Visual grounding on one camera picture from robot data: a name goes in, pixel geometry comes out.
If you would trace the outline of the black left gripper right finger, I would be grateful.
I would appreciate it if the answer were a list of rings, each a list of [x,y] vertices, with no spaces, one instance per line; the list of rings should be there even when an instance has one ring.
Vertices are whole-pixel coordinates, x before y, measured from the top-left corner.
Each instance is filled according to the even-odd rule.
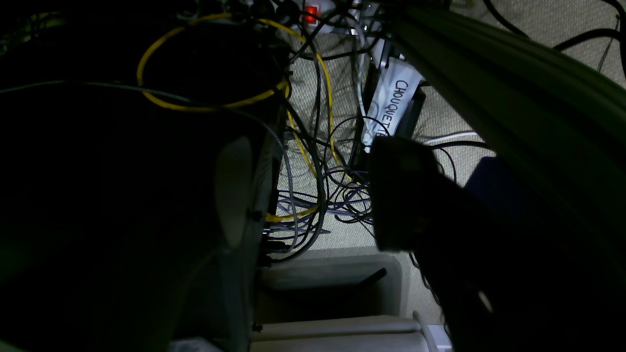
[[[429,147],[376,137],[369,174],[378,248],[414,255],[454,351],[625,350],[617,277],[498,158],[461,187]]]

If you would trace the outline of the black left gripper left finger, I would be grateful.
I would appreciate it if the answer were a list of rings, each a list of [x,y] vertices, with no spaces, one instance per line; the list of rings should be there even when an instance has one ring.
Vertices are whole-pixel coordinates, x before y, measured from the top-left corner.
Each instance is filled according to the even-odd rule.
[[[287,44],[228,14],[1,40],[1,350],[248,351]]]

